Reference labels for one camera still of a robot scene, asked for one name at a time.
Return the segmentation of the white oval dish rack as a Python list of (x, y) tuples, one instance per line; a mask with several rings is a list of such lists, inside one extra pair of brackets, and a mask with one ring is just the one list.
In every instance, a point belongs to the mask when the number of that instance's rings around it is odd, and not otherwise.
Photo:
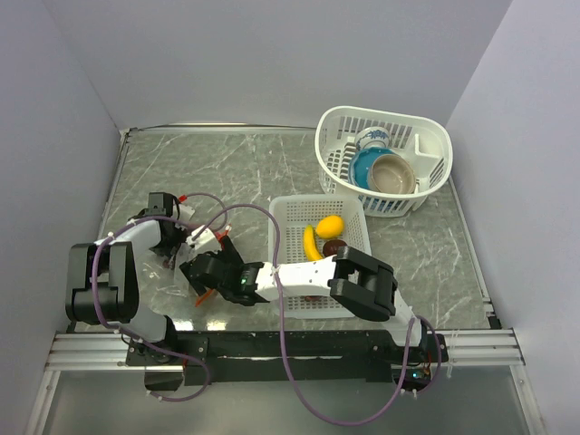
[[(390, 133), (388, 149), (412, 167), (416, 179), (413, 193), (384, 194), (349, 183), (349, 164), (358, 151), (354, 138), (363, 129), (374, 126)], [(358, 198), (364, 213), (377, 218), (402, 217), (418, 209), (446, 183), (453, 162), (450, 136), (436, 121), (353, 106), (337, 106), (324, 113), (316, 128), (314, 151), (323, 191)]]

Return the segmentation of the aluminium frame rail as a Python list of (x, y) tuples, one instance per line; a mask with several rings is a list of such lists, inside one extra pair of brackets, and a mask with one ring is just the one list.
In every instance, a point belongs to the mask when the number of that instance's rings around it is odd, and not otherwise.
[[(453, 367), (521, 366), (524, 356), (511, 330), (441, 330)], [(176, 367), (130, 366), (128, 345), (114, 333), (62, 333), (53, 339), (44, 369), (47, 372), (175, 372)]]

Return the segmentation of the yellow fake banana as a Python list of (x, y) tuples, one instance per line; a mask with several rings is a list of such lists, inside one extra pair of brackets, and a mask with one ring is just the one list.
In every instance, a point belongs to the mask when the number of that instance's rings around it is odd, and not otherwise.
[(310, 262), (319, 261), (324, 258), (322, 254), (318, 251), (314, 236), (314, 228), (311, 225), (306, 226), (304, 229), (303, 250), (306, 259)]

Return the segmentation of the clear zip top bag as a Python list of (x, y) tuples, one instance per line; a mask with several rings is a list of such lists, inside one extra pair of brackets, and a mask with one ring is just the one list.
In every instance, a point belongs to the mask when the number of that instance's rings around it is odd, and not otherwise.
[[(223, 238), (228, 235), (231, 228), (231, 224), (226, 223), (222, 224), (218, 230), (211, 229), (217, 236), (221, 247), (223, 247)], [(163, 260), (165, 259), (164, 257), (157, 256), (148, 250), (145, 254), (139, 257), (140, 267), (138, 268), (138, 271), (142, 272), (144, 277), (152, 279), (155, 283), (155, 288), (160, 292), (168, 295), (190, 296), (195, 300), (194, 305), (196, 307), (216, 296), (216, 290), (209, 287), (203, 287), (203, 291), (199, 294), (191, 285), (184, 272), (179, 268), (182, 264), (188, 264), (193, 261), (197, 256), (194, 255), (186, 245), (186, 240), (181, 244), (177, 255), (178, 263), (175, 270), (171, 271), (162, 267)]]

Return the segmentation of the teal bowl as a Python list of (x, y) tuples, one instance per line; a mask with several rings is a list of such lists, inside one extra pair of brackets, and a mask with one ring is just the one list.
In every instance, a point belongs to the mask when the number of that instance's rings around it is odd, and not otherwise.
[(369, 189), (370, 170), (372, 164), (379, 157), (390, 154), (392, 154), (392, 151), (388, 148), (369, 148), (357, 151), (349, 164), (349, 183), (361, 189)]

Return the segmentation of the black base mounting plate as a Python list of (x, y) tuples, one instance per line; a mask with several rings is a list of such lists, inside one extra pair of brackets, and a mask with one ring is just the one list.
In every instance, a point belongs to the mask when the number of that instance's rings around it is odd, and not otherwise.
[(176, 367), (175, 372), (149, 371), (146, 387), (155, 392), (174, 391), (180, 385), (212, 382), (278, 382), (286, 378), (287, 355), (298, 381), (363, 379), (367, 382), (402, 382), (419, 390), (428, 384), (436, 363), (449, 360), (444, 337), (428, 333), (428, 356), (419, 364), (408, 362), (408, 352), (395, 360), (386, 348), (387, 333), (366, 331), (179, 332), (178, 350), (168, 361), (158, 361), (146, 345), (131, 343), (130, 366)]

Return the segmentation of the yellow fake lemon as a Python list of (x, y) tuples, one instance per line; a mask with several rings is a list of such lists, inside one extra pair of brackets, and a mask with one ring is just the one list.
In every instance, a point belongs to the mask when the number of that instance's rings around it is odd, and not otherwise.
[(338, 238), (344, 230), (344, 221), (340, 216), (331, 215), (320, 220), (315, 228), (315, 234), (321, 239)]

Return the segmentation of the dark red fake plum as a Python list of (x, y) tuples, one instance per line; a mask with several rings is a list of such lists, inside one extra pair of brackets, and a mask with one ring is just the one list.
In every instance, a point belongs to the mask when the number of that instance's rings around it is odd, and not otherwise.
[(327, 240), (323, 245), (323, 256), (334, 256), (338, 253), (341, 247), (346, 247), (347, 244), (341, 239)]

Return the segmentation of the blue white porcelain cup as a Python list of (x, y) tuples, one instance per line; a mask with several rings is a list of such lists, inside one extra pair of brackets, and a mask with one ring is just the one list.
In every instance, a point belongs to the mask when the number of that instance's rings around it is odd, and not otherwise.
[(388, 148), (391, 141), (390, 133), (383, 127), (374, 126), (361, 130), (354, 138), (358, 151), (372, 148)]

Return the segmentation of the white perforated rectangular basket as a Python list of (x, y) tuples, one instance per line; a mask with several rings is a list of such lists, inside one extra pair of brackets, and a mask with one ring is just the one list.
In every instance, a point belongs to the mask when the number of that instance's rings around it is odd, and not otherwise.
[[(307, 260), (303, 234), (307, 226), (316, 227), (331, 215), (340, 217), (344, 229), (338, 237), (347, 246), (366, 254), (372, 252), (366, 218), (360, 200), (345, 195), (293, 195), (272, 200), (269, 212), (281, 230), (278, 250), (280, 264), (303, 263)], [(352, 318), (353, 314), (330, 297), (308, 302), (303, 296), (286, 295), (285, 317), (300, 320)]]

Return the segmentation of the beige bowl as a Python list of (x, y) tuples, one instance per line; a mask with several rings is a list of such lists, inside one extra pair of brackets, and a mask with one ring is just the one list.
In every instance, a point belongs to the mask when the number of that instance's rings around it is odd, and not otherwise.
[(410, 164), (395, 154), (378, 157), (368, 173), (369, 187), (373, 191), (392, 195), (414, 192), (416, 179)]

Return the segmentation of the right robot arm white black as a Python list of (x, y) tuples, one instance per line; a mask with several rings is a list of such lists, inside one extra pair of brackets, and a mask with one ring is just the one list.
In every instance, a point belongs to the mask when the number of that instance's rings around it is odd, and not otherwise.
[(237, 305), (330, 298), (353, 316), (380, 324), (395, 360), (419, 364), (427, 359), (427, 332), (402, 298), (393, 268), (354, 247), (342, 246), (336, 255), (319, 260), (276, 266), (244, 262), (229, 237), (223, 237), (219, 249), (197, 252), (179, 271), (197, 295), (215, 290)]

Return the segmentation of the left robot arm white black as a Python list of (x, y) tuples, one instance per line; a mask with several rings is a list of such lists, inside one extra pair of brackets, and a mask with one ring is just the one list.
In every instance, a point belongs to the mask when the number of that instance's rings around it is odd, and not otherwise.
[(139, 338), (161, 364), (179, 356), (172, 320), (140, 302), (135, 260), (150, 251), (175, 267), (187, 231), (178, 225), (179, 200), (166, 192), (149, 194), (148, 206), (132, 217), (126, 231), (69, 251), (65, 312), (70, 321), (101, 325)]

